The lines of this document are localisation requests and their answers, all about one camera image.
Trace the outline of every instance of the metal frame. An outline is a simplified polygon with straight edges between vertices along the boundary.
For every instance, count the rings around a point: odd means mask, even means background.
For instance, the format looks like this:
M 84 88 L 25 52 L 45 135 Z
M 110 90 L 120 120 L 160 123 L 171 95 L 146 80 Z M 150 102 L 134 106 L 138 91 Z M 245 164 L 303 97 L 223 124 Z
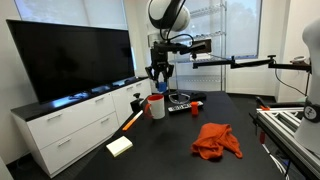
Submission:
M 304 176 L 309 179 L 320 179 L 320 157 L 301 146 L 293 138 L 294 132 L 276 118 L 281 114 L 289 123 L 299 125 L 301 121 L 292 114 L 294 112 L 303 112 L 303 108 L 271 108 L 270 111 L 257 109 L 254 121 Z
M 269 55 L 270 59 L 252 61 L 246 63 L 236 63 L 234 56 L 232 56 L 231 60 L 216 60 L 216 61 L 208 61 L 208 62 L 195 62 L 193 63 L 193 68 L 196 69 L 200 66 L 216 66 L 216 65 L 230 65 L 231 69 L 236 68 L 244 68 L 244 67 L 255 67 L 261 65 L 268 65 L 268 68 L 273 69 L 287 69 L 287 70 L 302 70 L 311 73 L 311 65 L 298 65 L 298 64 L 275 64 L 274 57 L 275 55 Z

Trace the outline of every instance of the red cloth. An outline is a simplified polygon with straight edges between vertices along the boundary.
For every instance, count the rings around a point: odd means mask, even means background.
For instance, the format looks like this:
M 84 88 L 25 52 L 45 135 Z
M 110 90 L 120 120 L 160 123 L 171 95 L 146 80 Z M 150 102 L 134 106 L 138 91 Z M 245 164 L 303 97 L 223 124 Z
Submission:
M 234 152 L 237 158 L 242 158 L 240 144 L 231 131 L 229 124 L 203 125 L 198 139 L 191 146 L 192 152 L 199 153 L 203 159 L 211 159 L 221 157 L 223 149 L 227 148 Z

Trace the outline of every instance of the white cabinet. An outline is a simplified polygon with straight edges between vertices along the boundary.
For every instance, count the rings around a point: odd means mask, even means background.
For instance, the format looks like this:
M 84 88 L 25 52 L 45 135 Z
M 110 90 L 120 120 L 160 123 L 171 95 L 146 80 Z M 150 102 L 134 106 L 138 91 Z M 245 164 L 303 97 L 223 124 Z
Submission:
M 118 122 L 121 126 L 128 117 L 132 114 L 130 102 L 136 98 L 133 96 L 135 93 L 140 93 L 140 98 L 146 98 L 151 95 L 150 80 L 145 79 L 132 85 L 120 88 L 112 92 L 114 105 L 116 108 Z
M 111 93 L 27 122 L 39 149 L 115 111 Z
M 48 107 L 39 104 L 11 111 L 34 160 L 52 178 L 118 130 L 131 115 L 130 102 L 137 92 L 144 98 L 150 95 L 150 81 L 145 79 L 66 108 L 51 109 L 51 113 L 45 113 Z

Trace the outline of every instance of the tv screen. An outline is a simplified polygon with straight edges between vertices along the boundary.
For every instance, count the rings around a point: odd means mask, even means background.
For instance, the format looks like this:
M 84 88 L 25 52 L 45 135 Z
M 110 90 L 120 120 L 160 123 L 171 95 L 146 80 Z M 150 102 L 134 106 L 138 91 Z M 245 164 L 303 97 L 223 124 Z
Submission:
M 126 30 L 7 23 L 39 102 L 134 76 Z

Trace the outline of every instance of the marker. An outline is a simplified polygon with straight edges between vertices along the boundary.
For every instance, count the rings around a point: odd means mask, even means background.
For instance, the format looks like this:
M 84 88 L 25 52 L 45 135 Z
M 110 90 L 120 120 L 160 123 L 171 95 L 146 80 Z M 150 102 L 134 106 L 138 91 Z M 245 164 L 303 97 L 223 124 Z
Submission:
M 129 122 L 128 124 L 126 124 L 123 128 L 122 128 L 122 131 L 126 131 L 130 128 L 130 126 L 138 119 L 138 117 L 142 114 L 142 110 L 136 114 Z

